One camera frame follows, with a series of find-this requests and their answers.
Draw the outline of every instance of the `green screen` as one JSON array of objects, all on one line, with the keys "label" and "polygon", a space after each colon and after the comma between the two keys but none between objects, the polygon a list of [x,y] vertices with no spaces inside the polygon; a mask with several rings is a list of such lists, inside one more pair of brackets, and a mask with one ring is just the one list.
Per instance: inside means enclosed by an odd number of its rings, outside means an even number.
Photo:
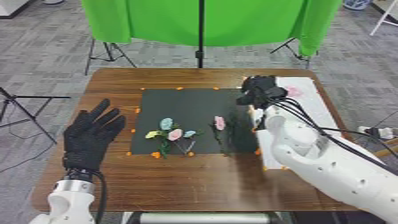
[{"label": "green screen", "polygon": [[[93,36],[198,46],[200,0],[82,0]],[[301,40],[301,54],[321,48],[342,0],[207,0],[207,46]]]}]

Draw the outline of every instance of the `robot forearm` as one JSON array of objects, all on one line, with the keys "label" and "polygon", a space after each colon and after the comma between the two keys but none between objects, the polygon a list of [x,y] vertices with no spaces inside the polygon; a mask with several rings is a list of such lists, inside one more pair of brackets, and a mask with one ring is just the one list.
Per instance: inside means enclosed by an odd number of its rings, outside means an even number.
[{"label": "robot forearm", "polygon": [[[331,198],[374,213],[390,223],[398,223],[397,175],[354,155],[285,112],[269,116],[267,127],[280,163]],[[335,138],[383,162],[360,145],[342,137]]]},{"label": "robot forearm", "polygon": [[50,215],[40,215],[31,224],[95,224],[90,212],[93,193],[95,184],[90,173],[72,170],[49,195]]}]

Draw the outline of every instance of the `floor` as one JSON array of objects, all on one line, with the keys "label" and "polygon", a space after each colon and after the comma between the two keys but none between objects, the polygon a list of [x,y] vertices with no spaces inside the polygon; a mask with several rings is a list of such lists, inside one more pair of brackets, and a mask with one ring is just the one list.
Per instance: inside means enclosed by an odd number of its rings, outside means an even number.
[{"label": "floor", "polygon": [[[372,8],[363,12],[340,10],[312,64],[347,127],[354,130],[360,125],[398,127],[398,116],[379,124],[398,111],[398,28],[383,26],[376,37],[370,37],[379,17]],[[84,76],[90,41],[79,0],[68,0],[59,6],[47,6],[36,1],[13,20],[0,20],[0,86],[13,94],[74,97],[72,100],[54,100],[40,117],[58,137],[91,78]],[[210,48],[207,67],[305,68],[287,49],[271,55],[276,46]],[[196,67],[194,47],[134,40],[123,49],[139,67]],[[91,72],[106,66],[125,67],[129,63],[123,59],[114,64],[95,62]],[[43,100],[22,102],[29,110],[36,110]],[[11,106],[4,122],[20,117]],[[20,139],[11,133],[33,138]],[[15,126],[11,130],[0,129],[0,170],[50,147],[47,137],[33,136],[36,134],[31,124]],[[52,152],[54,147],[40,158],[0,173],[0,224],[27,223],[38,214],[31,194]],[[107,217],[109,220],[120,219],[118,215]]]}]

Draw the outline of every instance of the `black glove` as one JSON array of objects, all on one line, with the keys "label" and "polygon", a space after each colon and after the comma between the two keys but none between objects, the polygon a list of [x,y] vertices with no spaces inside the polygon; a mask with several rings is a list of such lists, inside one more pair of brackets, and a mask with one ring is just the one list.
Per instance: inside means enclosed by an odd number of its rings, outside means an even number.
[{"label": "black glove", "polygon": [[100,170],[109,144],[125,128],[127,117],[116,108],[104,116],[111,105],[106,99],[91,113],[82,110],[65,132],[65,167],[91,171]]},{"label": "black glove", "polygon": [[246,95],[237,99],[239,105],[253,105],[255,109],[267,108],[273,100],[283,99],[289,95],[285,88],[278,87],[276,76],[253,76],[242,84]]}]

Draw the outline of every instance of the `tripod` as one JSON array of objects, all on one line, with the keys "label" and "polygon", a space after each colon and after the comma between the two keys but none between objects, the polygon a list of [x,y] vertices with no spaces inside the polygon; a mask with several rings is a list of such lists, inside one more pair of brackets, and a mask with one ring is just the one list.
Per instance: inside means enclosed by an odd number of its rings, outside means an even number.
[{"label": "tripod", "polygon": [[290,38],[290,40],[285,42],[285,44],[278,47],[278,49],[273,50],[271,54],[274,54],[281,49],[283,47],[287,47],[294,53],[294,56],[296,58],[301,60],[301,61],[306,61],[306,69],[310,69],[310,63],[312,63],[312,57],[305,57],[303,55],[299,55],[290,47],[290,43],[294,42],[297,38]]},{"label": "tripod", "polygon": [[[93,57],[93,52],[95,52],[95,47],[97,47],[97,39],[93,38],[91,40],[91,50],[90,50],[90,58],[88,58],[88,64],[86,64],[86,76],[90,75],[90,68],[91,68],[91,61],[93,60],[102,60],[102,61],[107,61],[107,62],[116,62],[120,58],[127,58],[129,60],[129,63],[132,64],[132,66],[137,68],[136,64],[134,64],[134,61],[125,53],[125,51],[122,50],[122,47],[116,43],[107,43],[104,42],[104,47],[106,47],[106,53],[107,53],[107,56],[109,58],[100,58],[100,57]],[[120,51],[122,53],[122,56],[120,57],[114,57],[114,49]]]},{"label": "tripod", "polygon": [[[10,126],[13,126],[17,124],[22,124],[22,123],[33,121],[36,126],[38,126],[38,128],[40,128],[40,130],[42,130],[42,132],[43,132],[43,134],[50,138],[52,142],[58,144],[58,141],[56,141],[52,135],[49,134],[42,124],[38,123],[36,118],[38,118],[38,116],[40,116],[40,114],[42,114],[42,112],[45,110],[45,107],[47,107],[50,101],[54,99],[70,99],[72,97],[68,97],[68,96],[17,96],[17,95],[11,95],[8,93],[8,91],[6,91],[6,89],[2,87],[0,87],[0,94],[6,97],[6,99],[4,99],[4,107],[2,107],[2,111],[0,111],[0,124],[2,124],[2,120],[4,120],[4,115],[6,115],[6,110],[8,110],[10,103],[15,104],[15,107],[22,110],[24,114],[27,115],[26,119],[22,119],[20,121],[11,122],[10,124],[0,125],[0,128],[6,128],[6,127],[10,127]],[[34,114],[29,112],[29,110],[26,109],[22,104],[18,103],[17,99],[47,99],[47,102],[45,102],[45,104],[43,104],[43,106],[42,106],[42,108],[40,108],[40,110],[36,111]]]}]

